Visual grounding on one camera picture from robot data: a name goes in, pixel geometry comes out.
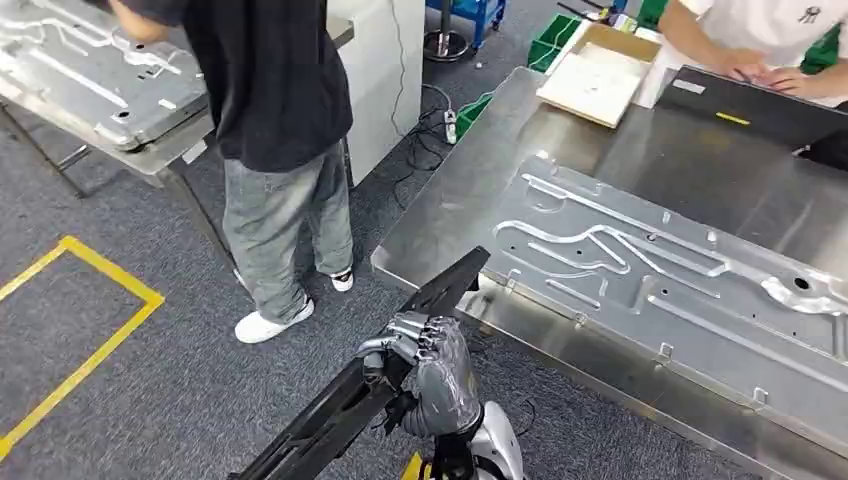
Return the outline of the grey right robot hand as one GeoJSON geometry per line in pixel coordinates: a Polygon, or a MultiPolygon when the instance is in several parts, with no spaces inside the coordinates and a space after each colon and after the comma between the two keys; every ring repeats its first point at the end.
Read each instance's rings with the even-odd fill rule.
{"type": "Polygon", "coordinates": [[[385,335],[364,341],[356,352],[366,382],[385,383],[395,391],[385,407],[385,432],[401,427],[419,438],[474,434],[484,408],[459,322],[403,311],[385,329],[385,335]],[[386,367],[392,354],[415,371],[417,393],[404,390],[401,380],[389,379],[386,367]]]}

